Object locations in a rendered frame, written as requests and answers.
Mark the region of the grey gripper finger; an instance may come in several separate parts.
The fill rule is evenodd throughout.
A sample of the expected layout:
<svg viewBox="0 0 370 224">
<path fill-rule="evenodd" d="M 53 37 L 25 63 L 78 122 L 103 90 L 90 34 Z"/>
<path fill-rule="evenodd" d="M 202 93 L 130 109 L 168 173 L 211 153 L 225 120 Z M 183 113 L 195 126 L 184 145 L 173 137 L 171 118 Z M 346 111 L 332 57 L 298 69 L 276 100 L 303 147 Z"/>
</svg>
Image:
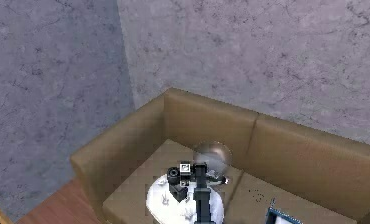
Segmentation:
<svg viewBox="0 0 370 224">
<path fill-rule="evenodd" d="M 227 177 L 212 173 L 206 174 L 206 180 L 208 185 L 226 185 L 229 183 L 229 179 Z"/>
</svg>

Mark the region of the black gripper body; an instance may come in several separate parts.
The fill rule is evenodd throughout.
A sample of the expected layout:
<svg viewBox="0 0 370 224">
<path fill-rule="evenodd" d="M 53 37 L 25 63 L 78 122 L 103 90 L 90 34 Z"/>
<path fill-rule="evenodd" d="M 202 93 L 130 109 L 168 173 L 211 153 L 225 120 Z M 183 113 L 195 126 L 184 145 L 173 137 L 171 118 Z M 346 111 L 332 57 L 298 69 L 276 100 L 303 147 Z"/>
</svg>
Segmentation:
<svg viewBox="0 0 370 224">
<path fill-rule="evenodd" d="M 187 198 L 189 184 L 186 180 L 182 180 L 180 170 L 177 167 L 170 167 L 168 169 L 167 181 L 169 192 L 177 202 L 181 202 Z"/>
</svg>

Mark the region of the tan brown sofa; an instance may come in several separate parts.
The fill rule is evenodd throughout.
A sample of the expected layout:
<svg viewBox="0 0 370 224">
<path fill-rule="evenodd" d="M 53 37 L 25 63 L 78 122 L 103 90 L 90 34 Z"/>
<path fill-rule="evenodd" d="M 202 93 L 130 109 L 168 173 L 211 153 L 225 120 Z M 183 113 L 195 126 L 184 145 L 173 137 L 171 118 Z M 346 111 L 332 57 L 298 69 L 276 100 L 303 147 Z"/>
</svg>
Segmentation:
<svg viewBox="0 0 370 224">
<path fill-rule="evenodd" d="M 231 151 L 224 224 L 370 224 L 370 145 L 170 88 L 70 158 L 101 224 L 156 224 L 147 189 L 196 144 Z"/>
</svg>

